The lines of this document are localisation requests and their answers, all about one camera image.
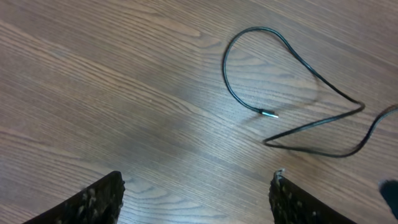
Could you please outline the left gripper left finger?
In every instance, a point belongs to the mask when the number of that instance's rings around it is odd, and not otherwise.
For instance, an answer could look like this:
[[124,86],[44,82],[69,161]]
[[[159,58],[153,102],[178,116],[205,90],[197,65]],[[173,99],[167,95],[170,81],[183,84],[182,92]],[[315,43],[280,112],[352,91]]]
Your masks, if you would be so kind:
[[117,224],[124,184],[120,171],[112,171],[24,224]]

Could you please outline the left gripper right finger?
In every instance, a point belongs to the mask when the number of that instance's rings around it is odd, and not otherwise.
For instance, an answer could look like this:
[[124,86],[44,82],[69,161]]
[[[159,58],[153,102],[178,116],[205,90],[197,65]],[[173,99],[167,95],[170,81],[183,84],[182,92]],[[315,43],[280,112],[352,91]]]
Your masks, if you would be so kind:
[[274,172],[269,203],[275,224],[355,224],[316,197]]

